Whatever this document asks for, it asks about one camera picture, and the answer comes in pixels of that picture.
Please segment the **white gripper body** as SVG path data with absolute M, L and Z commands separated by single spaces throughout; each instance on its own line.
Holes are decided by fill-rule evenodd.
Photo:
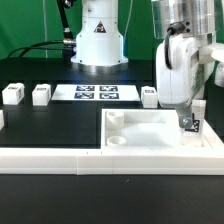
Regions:
M 188 107 L 212 74 L 215 62 L 200 63 L 196 37 L 171 37 L 168 55 L 171 69 L 165 63 L 165 43 L 160 44 L 156 52 L 158 101 L 166 108 Z

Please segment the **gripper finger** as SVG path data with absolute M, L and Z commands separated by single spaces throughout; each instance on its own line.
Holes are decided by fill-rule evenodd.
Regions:
M 178 115 L 179 126 L 183 129 L 190 129 L 193 125 L 192 107 L 176 109 Z

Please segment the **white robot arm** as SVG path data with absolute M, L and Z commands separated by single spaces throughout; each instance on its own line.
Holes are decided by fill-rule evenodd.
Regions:
M 216 41 L 223 21 L 222 0 L 151 0 L 156 51 L 158 101 L 176 110 L 179 126 L 193 125 L 192 101 L 224 62 L 224 44 Z M 82 0 L 82 29 L 71 61 L 95 72 L 124 65 L 124 38 L 118 31 L 118 0 Z

